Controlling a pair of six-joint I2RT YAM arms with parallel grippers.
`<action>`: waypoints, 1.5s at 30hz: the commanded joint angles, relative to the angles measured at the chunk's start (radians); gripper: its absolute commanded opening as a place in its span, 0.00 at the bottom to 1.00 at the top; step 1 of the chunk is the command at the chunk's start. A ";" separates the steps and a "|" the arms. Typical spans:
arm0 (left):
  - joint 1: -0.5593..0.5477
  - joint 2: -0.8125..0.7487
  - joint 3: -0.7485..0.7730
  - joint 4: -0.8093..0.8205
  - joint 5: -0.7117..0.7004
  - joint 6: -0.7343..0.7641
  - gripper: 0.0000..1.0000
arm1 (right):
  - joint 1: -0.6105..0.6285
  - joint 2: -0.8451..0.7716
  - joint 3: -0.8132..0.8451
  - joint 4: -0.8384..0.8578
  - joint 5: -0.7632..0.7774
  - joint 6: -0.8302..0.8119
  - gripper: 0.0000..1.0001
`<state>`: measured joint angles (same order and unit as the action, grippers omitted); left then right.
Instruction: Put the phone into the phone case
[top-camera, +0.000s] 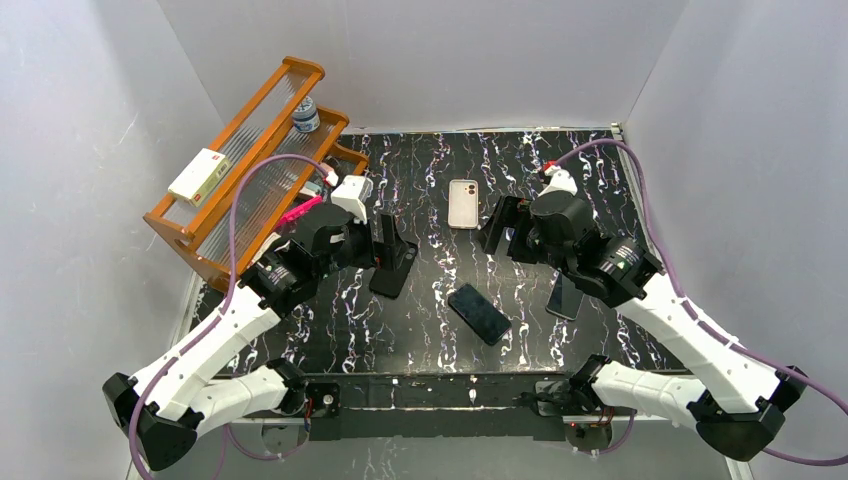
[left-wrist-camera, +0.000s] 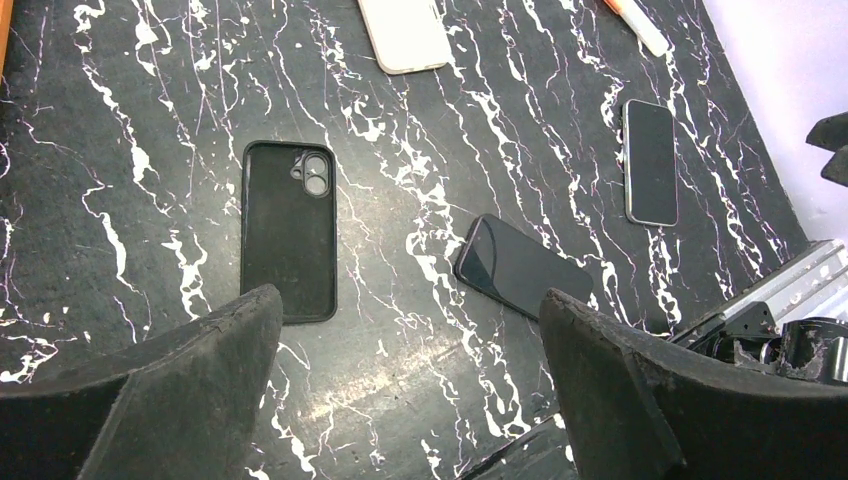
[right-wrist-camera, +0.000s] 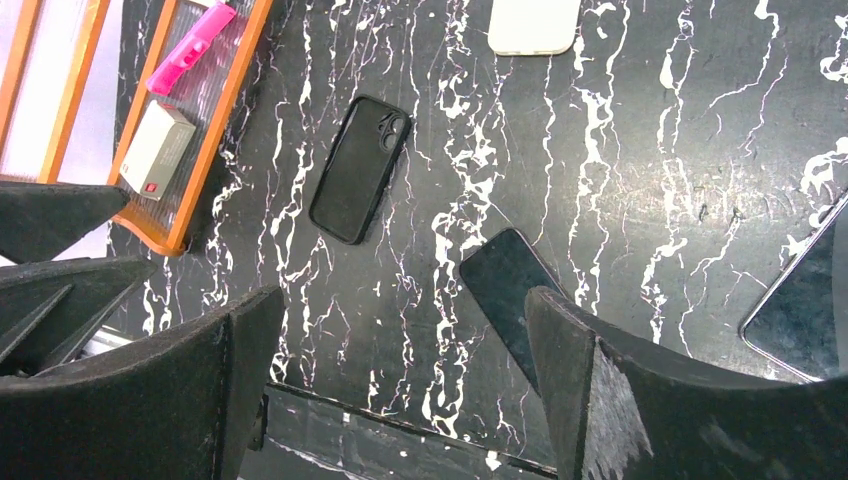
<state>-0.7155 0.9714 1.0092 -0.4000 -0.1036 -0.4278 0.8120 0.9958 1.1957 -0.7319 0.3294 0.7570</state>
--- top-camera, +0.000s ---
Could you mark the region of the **beige phone case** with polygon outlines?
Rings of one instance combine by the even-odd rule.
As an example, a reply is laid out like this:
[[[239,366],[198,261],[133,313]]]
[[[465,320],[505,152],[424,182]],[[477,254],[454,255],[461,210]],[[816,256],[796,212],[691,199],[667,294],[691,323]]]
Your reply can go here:
[[[478,193],[475,180],[454,179],[449,182],[448,225],[452,229],[476,229],[478,227]]]

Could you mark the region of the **silver-edged smartphone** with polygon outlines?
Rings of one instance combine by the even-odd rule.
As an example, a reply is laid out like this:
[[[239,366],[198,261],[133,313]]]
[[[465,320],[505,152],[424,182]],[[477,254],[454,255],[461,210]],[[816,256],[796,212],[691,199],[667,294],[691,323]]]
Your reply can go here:
[[[545,311],[559,319],[575,321],[578,317],[584,293],[570,280],[558,273],[549,295]]]

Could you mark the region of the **black smartphone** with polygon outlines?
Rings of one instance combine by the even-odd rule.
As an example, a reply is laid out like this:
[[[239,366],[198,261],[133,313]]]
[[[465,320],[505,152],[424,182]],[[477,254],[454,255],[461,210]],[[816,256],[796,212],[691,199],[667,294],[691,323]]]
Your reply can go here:
[[[511,328],[510,320],[468,283],[452,292],[447,303],[486,345],[496,345]]]

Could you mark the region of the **black phone case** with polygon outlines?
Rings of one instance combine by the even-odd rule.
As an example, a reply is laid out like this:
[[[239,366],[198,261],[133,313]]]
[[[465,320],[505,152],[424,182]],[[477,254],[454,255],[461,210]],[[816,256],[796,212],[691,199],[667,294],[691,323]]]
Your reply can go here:
[[[369,282],[369,290],[377,295],[397,299],[404,290],[406,280],[418,254],[418,245],[404,240],[393,244],[376,242],[376,265]]]

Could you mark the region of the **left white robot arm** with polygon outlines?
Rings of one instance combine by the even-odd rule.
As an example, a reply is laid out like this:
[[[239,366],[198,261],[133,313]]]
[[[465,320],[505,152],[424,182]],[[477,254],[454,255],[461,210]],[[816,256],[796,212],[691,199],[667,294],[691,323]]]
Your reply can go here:
[[[399,296],[418,253],[395,217],[372,225],[328,203],[311,208],[231,283],[225,299],[166,354],[133,375],[115,373],[102,391],[144,478],[180,460],[197,439],[261,411],[309,417],[314,406],[304,373],[278,358],[222,382],[214,376],[249,343],[277,326],[345,268],[372,269],[370,290]]]

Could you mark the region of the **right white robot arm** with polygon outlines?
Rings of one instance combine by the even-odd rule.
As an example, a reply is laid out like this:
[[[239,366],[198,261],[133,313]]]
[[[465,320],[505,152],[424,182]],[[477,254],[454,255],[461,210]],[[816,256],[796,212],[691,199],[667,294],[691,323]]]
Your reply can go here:
[[[508,256],[545,264],[587,296],[634,321],[683,363],[689,376],[640,371],[593,355],[558,394],[537,399],[582,407],[625,407],[697,432],[715,451],[746,462],[763,452],[785,423],[802,383],[737,353],[692,319],[661,261],[636,240],[606,236],[587,202],[566,191],[534,200],[501,197],[477,234],[493,254],[513,231]]]

